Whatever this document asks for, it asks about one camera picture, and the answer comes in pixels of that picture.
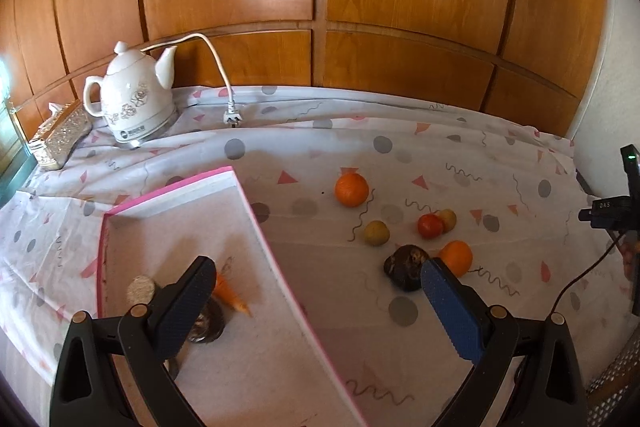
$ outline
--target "kettle lid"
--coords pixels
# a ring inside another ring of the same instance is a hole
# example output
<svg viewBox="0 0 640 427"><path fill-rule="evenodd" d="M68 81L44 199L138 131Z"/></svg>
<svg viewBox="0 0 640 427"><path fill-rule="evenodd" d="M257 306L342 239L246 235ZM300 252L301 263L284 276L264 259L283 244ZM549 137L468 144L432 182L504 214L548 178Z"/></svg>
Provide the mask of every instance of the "kettle lid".
<svg viewBox="0 0 640 427"><path fill-rule="evenodd" d="M126 42L119 41L113 49L116 52L115 58L109 63L107 74L118 73L128 68L134 62L145 58L146 55L138 50L130 50Z"/></svg>

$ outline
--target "polka dot tablecloth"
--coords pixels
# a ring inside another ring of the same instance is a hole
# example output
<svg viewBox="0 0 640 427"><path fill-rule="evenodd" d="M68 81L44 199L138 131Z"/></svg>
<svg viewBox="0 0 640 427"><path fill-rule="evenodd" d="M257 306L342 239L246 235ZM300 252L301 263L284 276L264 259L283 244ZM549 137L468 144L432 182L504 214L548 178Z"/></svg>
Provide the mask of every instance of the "polka dot tablecloth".
<svg viewBox="0 0 640 427"><path fill-rule="evenodd" d="M383 261L397 247L436 253L464 240L474 262L462 282L487 304L542 319L562 286L607 246L606 233L577 220L591 199L575 180L568 140L442 104L275 86L238 88L244 123L227 129L225 89L174 93L180 118L166 137L125 151L97 121L64 169L36 170L0 210L0 322L48 382L70 316L95 312L103 212L220 166L236 170L296 298L375 427L430 425L470 368L424 294L386 279ZM358 208L334 198L344 172L369 182ZM419 216L443 208L457 214L455 229L421 239ZM391 233L377 248L362 240L374 219ZM629 294L614 254L560 302L585 381L635 327ZM487 425L499 417L511 382Z"/></svg>

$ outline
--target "power cord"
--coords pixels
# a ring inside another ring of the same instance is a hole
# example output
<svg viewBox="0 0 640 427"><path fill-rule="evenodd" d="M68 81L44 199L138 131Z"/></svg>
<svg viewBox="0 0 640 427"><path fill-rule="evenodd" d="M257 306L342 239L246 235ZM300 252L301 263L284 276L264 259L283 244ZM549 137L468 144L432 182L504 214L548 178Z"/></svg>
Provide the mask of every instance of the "power cord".
<svg viewBox="0 0 640 427"><path fill-rule="evenodd" d="M213 54L213 58L216 61L216 65L218 66L218 71L220 72L222 81L225 83L226 92L228 95L228 102L226 103L226 112L223 118L224 123L227 125L230 125L231 127L238 127L238 125L240 125L240 122L242 121L242 116L240 116L240 113L236 109L236 101L234 100L234 92L231 89L231 82L229 82L229 79L226 76L225 68L222 67L222 61L220 61L220 56L218 55L218 52L213 47L213 44L211 44L211 41L206 35L203 35L202 33L190 33L189 35L181 37L180 39L175 39L175 41L159 42L158 44L152 44L151 46L147 46L146 48L140 49L140 51L148 52L156 48L164 48L165 46L170 46L172 44L180 44L181 42L185 42L193 38L200 38L203 41L205 41L211 53Z"/></svg>
<svg viewBox="0 0 640 427"><path fill-rule="evenodd" d="M602 261L604 261L604 258L609 254L609 252L611 250L613 250L613 247L616 247L618 245L618 241L620 240L620 238L625 235L626 232L620 232L618 234L618 237L615 238L613 240L613 243L611 243L611 245L609 246L609 248L607 248L607 250L605 250L605 252L602 254L602 256L595 262L593 263L590 267L588 267L584 272L582 272L580 275L578 275L578 277L576 277L575 279L573 279L567 286L565 286L564 288L562 288L562 290L560 291L560 293L558 294L558 298L556 298L556 302L554 302L553 307L551 308L551 312L549 313L549 315L553 312L556 311L556 306L558 306L558 302L560 302L560 299L562 298L562 296L564 295L564 292L566 292L569 288L571 288L571 286L573 286L575 283L577 283L580 279L582 279L585 275L587 275L591 270L593 270L598 264L602 263Z"/></svg>

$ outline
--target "metal mesh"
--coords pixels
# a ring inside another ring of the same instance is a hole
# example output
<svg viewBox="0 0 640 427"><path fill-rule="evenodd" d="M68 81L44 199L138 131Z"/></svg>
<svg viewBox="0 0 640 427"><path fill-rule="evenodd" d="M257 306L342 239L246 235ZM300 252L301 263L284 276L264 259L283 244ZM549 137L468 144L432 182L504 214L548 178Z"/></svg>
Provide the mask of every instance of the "metal mesh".
<svg viewBox="0 0 640 427"><path fill-rule="evenodd" d="M607 382L613 381L615 378L626 375L631 369L640 362L640 327L631 335L631 338L622 348L619 355L613 362L609 364L602 374L594 379L587 387L587 397L595 391L603 387ZM620 403L629 388L628 384L621 386L620 389L613 390L611 396L603 399L600 403L593 405L588 412L587 426L600 427L609 414Z"/></svg>

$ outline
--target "kettle handle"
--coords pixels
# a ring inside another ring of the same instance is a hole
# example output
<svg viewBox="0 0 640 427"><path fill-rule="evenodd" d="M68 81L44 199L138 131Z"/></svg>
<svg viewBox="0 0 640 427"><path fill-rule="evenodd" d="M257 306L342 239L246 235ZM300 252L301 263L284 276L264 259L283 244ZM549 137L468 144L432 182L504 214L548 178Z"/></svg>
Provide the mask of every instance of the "kettle handle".
<svg viewBox="0 0 640 427"><path fill-rule="evenodd" d="M102 108L100 111L94 111L93 103L91 102L91 86L94 84L98 84L100 88L102 88L102 77L97 75L88 76L84 81L84 91L82 92L82 102L84 103L84 108L91 116L102 116L104 113Z"/></svg>

